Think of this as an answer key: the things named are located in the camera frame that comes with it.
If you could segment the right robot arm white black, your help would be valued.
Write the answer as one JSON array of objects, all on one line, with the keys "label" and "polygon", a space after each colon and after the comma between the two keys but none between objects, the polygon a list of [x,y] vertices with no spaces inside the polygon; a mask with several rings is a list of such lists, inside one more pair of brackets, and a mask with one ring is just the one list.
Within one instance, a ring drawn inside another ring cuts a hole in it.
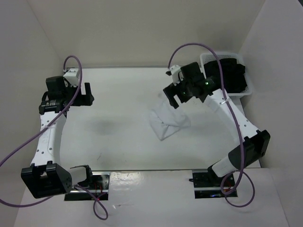
[{"label": "right robot arm white black", "polygon": [[206,172],[198,174],[198,177],[193,177],[192,180],[198,187],[223,188],[227,186],[225,180],[229,174],[238,171],[243,175],[244,168],[265,155],[270,140],[268,131],[260,131],[237,109],[227,96],[222,78],[205,78],[196,62],[183,67],[172,66],[166,74],[172,77],[173,82],[163,90],[171,114],[165,115],[162,120],[162,139],[188,126],[187,117],[177,113],[179,105],[174,98],[177,96],[181,103],[195,97],[206,104],[235,133],[238,142],[225,158],[208,167]]}]

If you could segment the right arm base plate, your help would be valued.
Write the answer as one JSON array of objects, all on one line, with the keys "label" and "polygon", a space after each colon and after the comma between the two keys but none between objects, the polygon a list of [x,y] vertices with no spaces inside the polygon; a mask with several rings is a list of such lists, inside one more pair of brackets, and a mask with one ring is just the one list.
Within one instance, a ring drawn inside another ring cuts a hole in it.
[{"label": "right arm base plate", "polygon": [[[207,171],[192,171],[192,177],[189,179],[194,186],[195,199],[224,198],[221,191],[221,182],[223,177],[211,179]],[[233,175],[229,176],[224,182],[223,190],[228,192],[235,186]],[[237,191],[227,195],[227,197],[238,197]]]}]

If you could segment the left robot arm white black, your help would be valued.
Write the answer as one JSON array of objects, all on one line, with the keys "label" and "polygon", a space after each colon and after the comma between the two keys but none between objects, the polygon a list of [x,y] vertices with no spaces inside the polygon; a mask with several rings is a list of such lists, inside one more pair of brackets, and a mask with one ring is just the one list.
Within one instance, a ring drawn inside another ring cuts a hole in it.
[{"label": "left robot arm white black", "polygon": [[84,84],[85,94],[63,76],[46,79],[47,91],[39,106],[41,131],[37,150],[30,167],[21,170],[21,178],[36,199],[69,193],[74,185],[88,189],[94,176],[88,165],[64,169],[60,165],[62,131],[67,120],[64,108],[73,100],[73,106],[91,106],[94,97],[90,84]]}]

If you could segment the white skirt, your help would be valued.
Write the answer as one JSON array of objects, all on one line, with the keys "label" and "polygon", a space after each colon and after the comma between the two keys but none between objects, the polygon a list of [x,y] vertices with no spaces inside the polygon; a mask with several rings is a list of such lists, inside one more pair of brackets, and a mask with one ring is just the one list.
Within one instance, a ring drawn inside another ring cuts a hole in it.
[{"label": "white skirt", "polygon": [[189,117],[182,109],[174,109],[167,100],[160,100],[151,109],[149,123],[160,141],[191,126]]}]

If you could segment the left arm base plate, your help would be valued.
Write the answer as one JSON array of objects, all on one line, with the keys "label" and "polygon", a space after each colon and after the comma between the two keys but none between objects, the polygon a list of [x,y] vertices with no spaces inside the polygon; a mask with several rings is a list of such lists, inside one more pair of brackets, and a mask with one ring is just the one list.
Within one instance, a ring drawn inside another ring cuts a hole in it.
[{"label": "left arm base plate", "polygon": [[[93,173],[92,182],[86,186],[86,189],[98,198],[98,200],[107,201],[110,182],[109,177],[110,173]],[[65,195],[64,201],[93,201],[93,198],[85,190],[72,189],[69,194]]]}]

